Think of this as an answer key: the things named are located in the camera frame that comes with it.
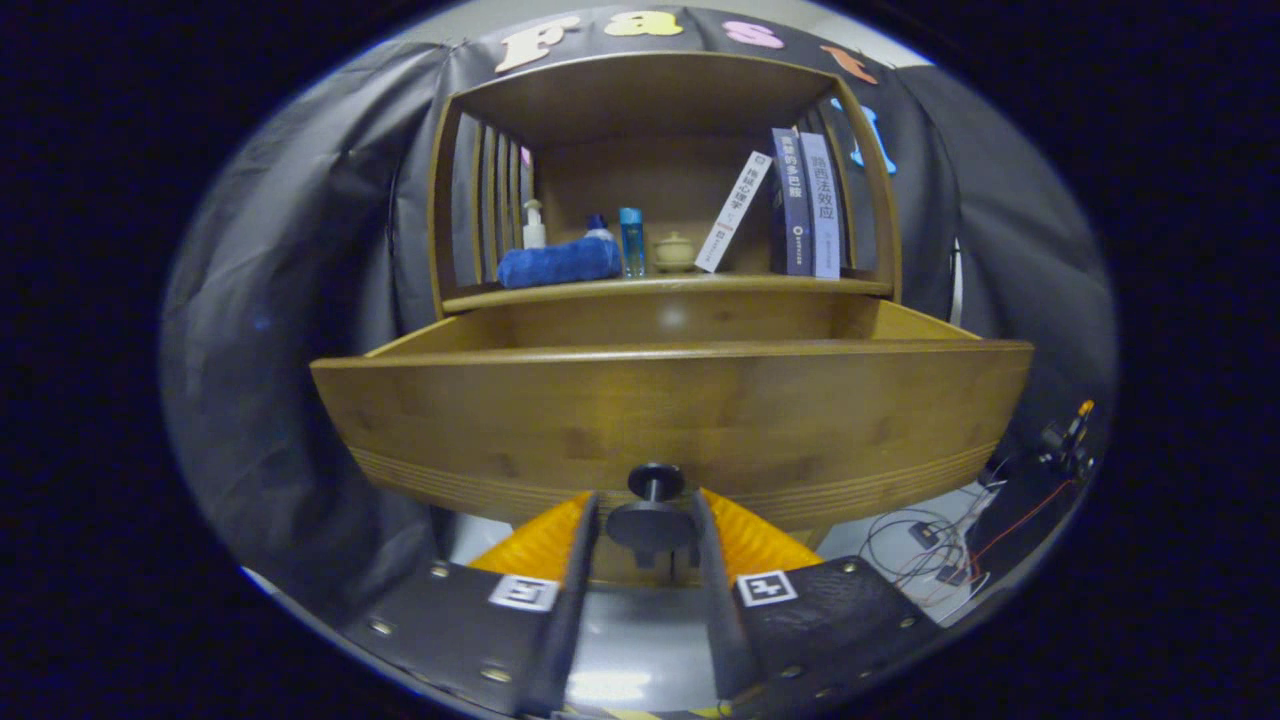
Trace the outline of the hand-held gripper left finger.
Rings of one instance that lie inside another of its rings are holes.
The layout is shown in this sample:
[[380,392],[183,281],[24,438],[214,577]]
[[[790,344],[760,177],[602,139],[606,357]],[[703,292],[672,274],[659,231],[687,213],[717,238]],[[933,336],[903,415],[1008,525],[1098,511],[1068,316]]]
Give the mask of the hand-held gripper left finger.
[[461,717],[549,717],[573,666],[599,498],[536,515],[468,564],[424,559],[343,628],[388,676]]

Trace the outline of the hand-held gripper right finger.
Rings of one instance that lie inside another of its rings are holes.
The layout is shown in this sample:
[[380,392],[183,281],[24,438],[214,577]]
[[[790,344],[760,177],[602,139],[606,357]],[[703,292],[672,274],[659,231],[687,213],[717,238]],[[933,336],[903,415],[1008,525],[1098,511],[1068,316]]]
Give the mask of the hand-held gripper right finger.
[[867,560],[818,559],[708,489],[692,515],[721,703],[845,706],[941,647],[943,628]]

